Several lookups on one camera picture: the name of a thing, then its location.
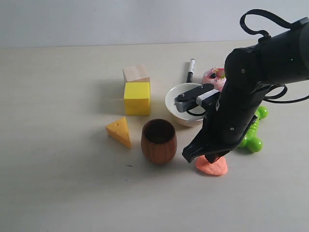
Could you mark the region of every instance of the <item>black marker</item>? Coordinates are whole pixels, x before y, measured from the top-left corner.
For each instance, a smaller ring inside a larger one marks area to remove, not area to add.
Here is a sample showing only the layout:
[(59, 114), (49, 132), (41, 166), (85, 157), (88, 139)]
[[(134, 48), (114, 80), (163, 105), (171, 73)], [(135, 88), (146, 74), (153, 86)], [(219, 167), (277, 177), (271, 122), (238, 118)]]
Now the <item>black marker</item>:
[(192, 82), (194, 65), (195, 65), (195, 59), (191, 59), (190, 63), (189, 63), (189, 71), (188, 71), (187, 83), (191, 83)]

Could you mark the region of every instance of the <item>yellow cube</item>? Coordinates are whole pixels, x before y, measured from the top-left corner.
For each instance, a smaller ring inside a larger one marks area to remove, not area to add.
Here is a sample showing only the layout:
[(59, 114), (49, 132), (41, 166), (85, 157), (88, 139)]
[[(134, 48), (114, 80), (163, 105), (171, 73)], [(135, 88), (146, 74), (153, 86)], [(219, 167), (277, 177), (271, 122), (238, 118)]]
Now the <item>yellow cube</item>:
[(125, 106), (128, 116), (150, 115), (150, 83), (127, 82), (125, 88)]

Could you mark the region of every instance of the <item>wooden cup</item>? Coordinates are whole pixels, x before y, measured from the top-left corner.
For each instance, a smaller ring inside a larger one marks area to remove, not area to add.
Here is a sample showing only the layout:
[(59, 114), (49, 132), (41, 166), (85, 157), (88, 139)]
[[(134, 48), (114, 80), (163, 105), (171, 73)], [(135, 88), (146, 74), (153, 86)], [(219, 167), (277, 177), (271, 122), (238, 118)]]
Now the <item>wooden cup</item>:
[(176, 131), (173, 125), (164, 119), (147, 122), (142, 130), (141, 150), (152, 163), (170, 162), (177, 150)]

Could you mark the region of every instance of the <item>green dog bone toy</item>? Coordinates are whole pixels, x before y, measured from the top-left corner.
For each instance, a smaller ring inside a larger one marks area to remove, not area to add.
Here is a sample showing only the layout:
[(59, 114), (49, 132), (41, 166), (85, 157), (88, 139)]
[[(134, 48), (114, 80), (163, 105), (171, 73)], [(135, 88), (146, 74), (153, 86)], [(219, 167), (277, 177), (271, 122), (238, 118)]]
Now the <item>green dog bone toy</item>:
[(268, 116), (268, 109), (265, 106), (259, 106), (255, 112), (257, 116), (256, 121), (250, 126), (245, 137), (242, 139), (238, 147), (246, 147), (251, 152), (259, 152), (263, 148), (262, 140), (256, 137), (257, 130), (259, 128), (260, 119), (264, 119)]

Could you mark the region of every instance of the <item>yellow block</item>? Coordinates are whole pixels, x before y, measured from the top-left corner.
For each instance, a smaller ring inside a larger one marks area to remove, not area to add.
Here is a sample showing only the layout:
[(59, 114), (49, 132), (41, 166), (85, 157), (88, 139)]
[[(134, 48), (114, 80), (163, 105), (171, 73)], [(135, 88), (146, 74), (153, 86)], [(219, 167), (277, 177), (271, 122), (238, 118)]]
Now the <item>yellow block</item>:
[(117, 140), (128, 148), (131, 148), (129, 129), (126, 123), (126, 117), (123, 117), (106, 127), (106, 131), (110, 137)]
[(128, 116), (150, 115), (150, 83), (127, 82), (125, 89), (125, 107)]

